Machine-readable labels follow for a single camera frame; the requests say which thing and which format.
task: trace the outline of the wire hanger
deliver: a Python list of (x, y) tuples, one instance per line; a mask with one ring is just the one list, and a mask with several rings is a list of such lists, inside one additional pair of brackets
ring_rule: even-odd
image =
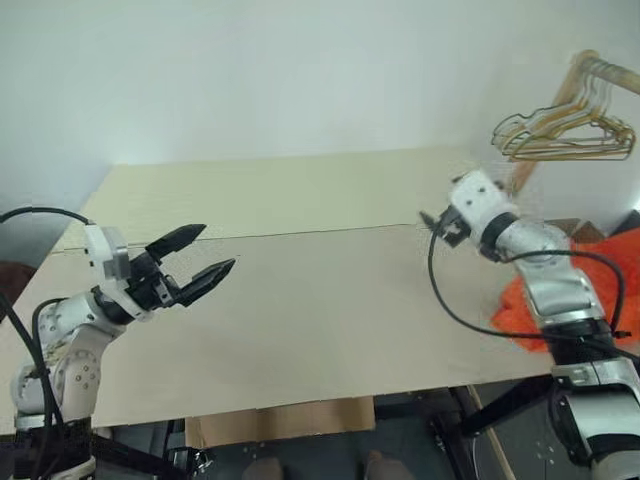
[(636, 141), (633, 129), (606, 116), (611, 80), (620, 70), (598, 58), (581, 65), (581, 87), (571, 101), (511, 115), (493, 131), (492, 145), (511, 161), (625, 160)]

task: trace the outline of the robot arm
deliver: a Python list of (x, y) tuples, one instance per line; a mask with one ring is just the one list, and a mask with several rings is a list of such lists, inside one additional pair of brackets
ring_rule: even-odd
[[(560, 229), (520, 218), (507, 195), (481, 171), (459, 179), (450, 201), (438, 233), (453, 246), (470, 237), (493, 261), (570, 247)], [(426, 217), (425, 222), (433, 229), (433, 220)], [(569, 257), (536, 255), (514, 263), (543, 334), (613, 346), (593, 285)], [(634, 364), (578, 342), (547, 344), (556, 363), (551, 375), (557, 387), (552, 403), (557, 418), (552, 423), (571, 460), (590, 467), (598, 480), (639, 477), (640, 380)]]
[(230, 259), (212, 265), (183, 288), (161, 271), (161, 258), (192, 243), (204, 228), (180, 227), (130, 260), (127, 245), (116, 229), (85, 226), (85, 252), (98, 285), (43, 308), (37, 322), (49, 382), (64, 425), (54, 425), (58, 432), (55, 441), (43, 441), (45, 398), (29, 358), (12, 381), (11, 395), (17, 407), (17, 443), (29, 443), (35, 448), (16, 456), (15, 478), (32, 475), (34, 450), (43, 443), (49, 445), (44, 452), (44, 467), (49, 466), (45, 476), (74, 479), (93, 474), (95, 461), (88, 446), (90, 417), (107, 345), (122, 335), (132, 321), (148, 320), (153, 310), (178, 303), (190, 305), (215, 288), (235, 263)]

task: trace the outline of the black metal stand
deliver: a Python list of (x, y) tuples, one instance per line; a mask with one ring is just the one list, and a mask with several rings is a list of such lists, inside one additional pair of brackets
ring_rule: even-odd
[[(420, 417), (425, 420), (437, 446), (447, 456), (457, 480), (477, 480), (471, 455), (471, 441), (460, 433), (460, 422), (475, 408), (466, 387), (413, 392), (406, 400), (376, 404), (376, 420)], [(485, 457), (485, 461), (497, 460)], [(493, 480), (505, 480), (494, 477)]]
[(174, 467), (168, 460), (163, 460), (161, 457), (136, 450), (108, 438), (91, 435), (91, 447), (96, 459), (120, 467), (156, 475), (161, 479), (184, 480), (189, 478), (187, 472)]
[(469, 415), (458, 425), (464, 437), (475, 437), (509, 418), (537, 405), (553, 386), (551, 375), (531, 377), (495, 399), (482, 410)]

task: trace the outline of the orange cloth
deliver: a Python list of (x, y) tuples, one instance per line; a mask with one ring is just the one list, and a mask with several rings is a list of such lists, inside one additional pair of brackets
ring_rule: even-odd
[[(574, 250), (593, 252), (613, 260), (624, 274), (626, 292), (624, 307), (620, 317), (619, 330), (631, 332), (631, 337), (617, 340), (619, 344), (633, 343), (640, 339), (640, 228), (616, 235), (599, 243), (575, 245)], [(587, 274), (600, 302), (605, 309), (607, 320), (611, 319), (616, 300), (616, 277), (606, 266), (588, 258), (572, 257), (571, 263)], [(518, 277), (502, 293), (502, 307), (495, 313), (491, 323), (501, 331), (537, 333), (524, 295), (522, 278)], [(539, 351), (546, 348), (544, 340), (515, 339), (527, 350)]]

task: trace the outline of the wooden table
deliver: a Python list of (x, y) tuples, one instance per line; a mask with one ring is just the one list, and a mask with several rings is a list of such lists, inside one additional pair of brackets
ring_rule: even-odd
[[(547, 372), (545, 354), (484, 337), (441, 310), (425, 273), (428, 231), (466, 152), (422, 149), (310, 158), (114, 167), (83, 213), (140, 245), (186, 223), (202, 238), (163, 268), (185, 282), (235, 257), (219, 287), (188, 309), (134, 323), (103, 359), (94, 425), (158, 421), (299, 402), (476, 384)], [(16, 308), (94, 282), (81, 228), (70, 228)], [(488, 324), (513, 277), (470, 245), (440, 244), (445, 298)], [(0, 433), (8, 385), (26, 355), (0, 325)]]

